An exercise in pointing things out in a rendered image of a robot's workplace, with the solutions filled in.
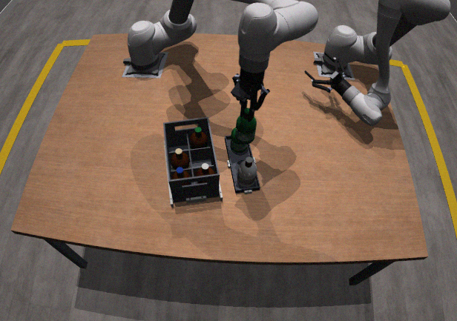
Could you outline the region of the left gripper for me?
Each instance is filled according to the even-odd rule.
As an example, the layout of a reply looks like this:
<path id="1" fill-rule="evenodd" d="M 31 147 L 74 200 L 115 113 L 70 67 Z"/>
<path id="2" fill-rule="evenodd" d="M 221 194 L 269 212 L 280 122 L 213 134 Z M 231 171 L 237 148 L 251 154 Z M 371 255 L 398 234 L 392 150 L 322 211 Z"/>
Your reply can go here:
<path id="1" fill-rule="evenodd" d="M 351 87 L 351 84 L 348 83 L 348 81 L 344 79 L 344 77 L 347 76 L 347 72 L 344 70 L 340 58 L 338 58 L 338 59 L 332 58 L 326 51 L 324 53 L 328 58 L 330 58 L 335 63 L 335 70 L 337 72 L 338 72 L 338 63 L 337 62 L 339 62 L 340 66 L 341 66 L 343 75 L 341 76 L 342 80 L 338 83 L 338 85 L 336 85 L 336 84 L 332 85 L 331 82 L 330 82 L 331 79 L 330 80 L 317 80 L 317 79 L 314 79 L 307 71 L 304 71 L 304 72 L 307 74 L 307 76 L 309 78 L 312 79 L 311 81 L 312 81 L 312 86 L 313 87 L 319 88 L 321 90 L 326 90 L 328 93 L 331 93 L 331 90 L 334 88 L 334 90 L 336 90 L 341 96 L 343 96 L 344 92 L 349 87 Z M 331 85 L 331 87 L 324 87 L 324 86 L 318 85 L 318 84 Z"/>

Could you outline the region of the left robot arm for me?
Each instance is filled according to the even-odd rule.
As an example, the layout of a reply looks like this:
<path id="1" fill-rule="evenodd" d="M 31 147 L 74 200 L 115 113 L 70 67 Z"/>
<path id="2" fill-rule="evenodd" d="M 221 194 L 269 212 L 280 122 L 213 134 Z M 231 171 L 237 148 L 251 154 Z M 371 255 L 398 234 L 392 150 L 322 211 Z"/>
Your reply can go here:
<path id="1" fill-rule="evenodd" d="M 379 0 L 377 32 L 365 36 L 346 25 L 337 26 L 326 42 L 325 50 L 332 58 L 340 58 L 347 77 L 351 76 L 348 63 L 376 64 L 379 77 L 368 93 L 363 95 L 355 86 L 349 87 L 342 100 L 351 107 L 355 115 L 369 126 L 378 124 L 383 110 L 391 101 L 389 89 L 389 61 L 392 46 L 417 25 L 445 19 L 450 13 L 449 0 Z M 409 14 L 409 15 L 408 15 Z M 397 27 L 396 27 L 397 26 Z M 375 41 L 376 40 L 376 41 Z M 321 65 L 322 74 L 332 74 L 331 84 L 342 80 L 343 72 L 325 53 L 318 53 L 314 63 Z"/>

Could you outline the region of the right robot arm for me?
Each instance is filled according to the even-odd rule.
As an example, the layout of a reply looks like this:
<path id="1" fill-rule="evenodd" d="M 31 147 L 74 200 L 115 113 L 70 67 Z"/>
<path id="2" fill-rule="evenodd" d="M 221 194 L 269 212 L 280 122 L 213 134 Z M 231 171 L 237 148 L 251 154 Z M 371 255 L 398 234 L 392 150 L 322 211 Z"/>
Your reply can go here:
<path id="1" fill-rule="evenodd" d="M 249 73 L 266 70 L 271 51 L 284 42 L 306 35 L 318 23 L 317 10 L 304 1 L 232 1 L 250 4 L 243 11 L 238 29 L 239 66 Z M 131 26 L 128 32 L 130 58 L 123 60 L 123 64 L 130 65 L 128 75 L 157 75 L 164 56 L 161 51 L 194 34 L 197 23 L 189 14 L 193 2 L 173 0 L 171 9 L 159 22 L 138 21 Z"/>

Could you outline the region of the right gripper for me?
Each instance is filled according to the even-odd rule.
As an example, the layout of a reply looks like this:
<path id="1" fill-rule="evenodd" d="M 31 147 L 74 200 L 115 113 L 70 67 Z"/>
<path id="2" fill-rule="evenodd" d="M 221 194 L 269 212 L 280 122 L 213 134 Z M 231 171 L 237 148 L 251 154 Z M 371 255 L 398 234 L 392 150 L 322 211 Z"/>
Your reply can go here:
<path id="1" fill-rule="evenodd" d="M 248 122 L 250 122 L 254 118 L 255 110 L 258 110 L 262 104 L 266 95 L 270 92 L 269 89 L 264 88 L 263 79 L 264 79 L 265 71 L 261 73 L 249 73 L 242 68 L 240 68 L 240 75 L 237 73 L 232 79 L 234 81 L 234 86 L 238 83 L 238 81 L 244 81 L 245 83 L 251 84 L 251 91 L 254 93 L 252 98 L 250 99 L 250 108 L 249 108 L 249 118 Z M 257 92 L 261 90 L 260 97 L 257 101 Z M 240 117 L 244 116 L 244 110 L 247 108 L 247 99 L 243 102 L 236 98 L 237 101 L 240 101 L 241 110 L 240 110 Z"/>

